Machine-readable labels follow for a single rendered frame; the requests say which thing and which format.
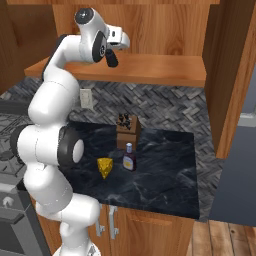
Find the wooden knife block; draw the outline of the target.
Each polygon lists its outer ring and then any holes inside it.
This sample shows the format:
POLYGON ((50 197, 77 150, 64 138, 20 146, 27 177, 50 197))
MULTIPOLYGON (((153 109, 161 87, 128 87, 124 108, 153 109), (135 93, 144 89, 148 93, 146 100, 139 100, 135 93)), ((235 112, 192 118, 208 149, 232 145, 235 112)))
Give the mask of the wooden knife block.
POLYGON ((141 132, 141 124, 137 116, 129 115, 128 113, 120 114, 116 122, 117 147, 125 149, 127 143, 132 144, 132 149, 135 150, 141 132))

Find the grey stove with oven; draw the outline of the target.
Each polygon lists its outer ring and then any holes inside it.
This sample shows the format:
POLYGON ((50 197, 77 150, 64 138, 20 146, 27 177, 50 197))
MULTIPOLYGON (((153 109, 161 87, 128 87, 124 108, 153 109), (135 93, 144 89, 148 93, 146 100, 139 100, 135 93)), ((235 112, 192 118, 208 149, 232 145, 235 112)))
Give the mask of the grey stove with oven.
POLYGON ((10 136, 28 124, 25 105, 0 100, 0 256, 51 256, 30 196, 24 187, 26 166, 11 151, 10 136), (3 199, 11 197, 11 207, 3 199))

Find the white wall socket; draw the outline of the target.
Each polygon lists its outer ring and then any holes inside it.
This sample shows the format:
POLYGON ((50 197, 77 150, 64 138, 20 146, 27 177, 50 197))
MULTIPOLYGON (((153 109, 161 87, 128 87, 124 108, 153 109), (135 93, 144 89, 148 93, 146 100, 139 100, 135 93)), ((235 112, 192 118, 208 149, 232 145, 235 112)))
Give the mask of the white wall socket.
POLYGON ((80 102, 83 109, 93 109, 92 91, 90 89, 80 90, 80 102))

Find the open wooden wall cabinet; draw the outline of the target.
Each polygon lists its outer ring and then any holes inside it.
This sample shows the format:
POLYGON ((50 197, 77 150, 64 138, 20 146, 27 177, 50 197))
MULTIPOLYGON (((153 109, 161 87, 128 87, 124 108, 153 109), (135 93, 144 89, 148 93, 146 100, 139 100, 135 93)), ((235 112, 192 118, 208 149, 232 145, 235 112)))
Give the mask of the open wooden wall cabinet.
POLYGON ((203 87, 203 48, 208 16, 220 0, 7 0, 10 7, 49 8, 56 34, 75 34, 75 12, 92 7, 104 21, 123 28, 130 48, 116 53, 119 65, 71 62, 82 80, 203 87))

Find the dark red condiment bottle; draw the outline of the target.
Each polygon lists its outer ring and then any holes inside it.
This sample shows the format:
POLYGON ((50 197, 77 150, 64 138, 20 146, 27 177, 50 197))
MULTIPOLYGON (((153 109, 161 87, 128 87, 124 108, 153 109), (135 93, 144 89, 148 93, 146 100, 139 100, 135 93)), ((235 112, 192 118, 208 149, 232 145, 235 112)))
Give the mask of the dark red condiment bottle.
POLYGON ((126 150, 123 156, 123 167, 129 171, 136 170, 136 156, 131 143, 126 144, 126 150))

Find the dark wooden cabinet door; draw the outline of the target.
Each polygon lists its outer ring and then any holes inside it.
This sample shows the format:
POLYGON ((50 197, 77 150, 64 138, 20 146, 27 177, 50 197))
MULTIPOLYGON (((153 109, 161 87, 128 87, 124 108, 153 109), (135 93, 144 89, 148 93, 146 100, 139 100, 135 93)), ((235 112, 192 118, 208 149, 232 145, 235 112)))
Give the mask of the dark wooden cabinet door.
POLYGON ((57 32, 51 5, 9 5, 0 0, 0 95, 48 57, 57 32))

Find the yellow cheese wedge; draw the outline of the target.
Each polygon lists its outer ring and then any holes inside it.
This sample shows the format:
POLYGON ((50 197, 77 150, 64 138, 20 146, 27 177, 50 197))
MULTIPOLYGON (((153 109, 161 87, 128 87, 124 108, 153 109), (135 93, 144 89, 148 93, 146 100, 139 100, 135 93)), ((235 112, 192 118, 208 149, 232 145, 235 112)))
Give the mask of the yellow cheese wedge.
POLYGON ((107 178, 113 168, 112 158, 98 158, 97 159, 98 170, 104 179, 107 178))

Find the light wooden cabinet door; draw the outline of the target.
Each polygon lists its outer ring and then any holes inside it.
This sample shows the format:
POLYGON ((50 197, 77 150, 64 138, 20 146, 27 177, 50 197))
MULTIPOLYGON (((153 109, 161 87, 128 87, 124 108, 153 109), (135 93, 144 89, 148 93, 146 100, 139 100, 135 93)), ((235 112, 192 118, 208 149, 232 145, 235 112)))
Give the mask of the light wooden cabinet door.
POLYGON ((256 0, 210 6, 203 48, 215 155, 228 157, 256 64, 256 0))

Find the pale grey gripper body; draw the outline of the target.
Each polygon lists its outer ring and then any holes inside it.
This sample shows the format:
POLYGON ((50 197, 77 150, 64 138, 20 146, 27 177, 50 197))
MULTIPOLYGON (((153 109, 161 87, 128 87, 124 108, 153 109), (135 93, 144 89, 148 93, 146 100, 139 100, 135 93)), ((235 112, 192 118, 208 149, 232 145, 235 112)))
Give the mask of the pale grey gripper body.
POLYGON ((118 50, 127 49, 130 47, 130 39, 129 39, 128 35, 125 32, 123 32, 122 36, 121 36, 121 41, 120 42, 111 42, 110 45, 114 49, 118 49, 118 50))

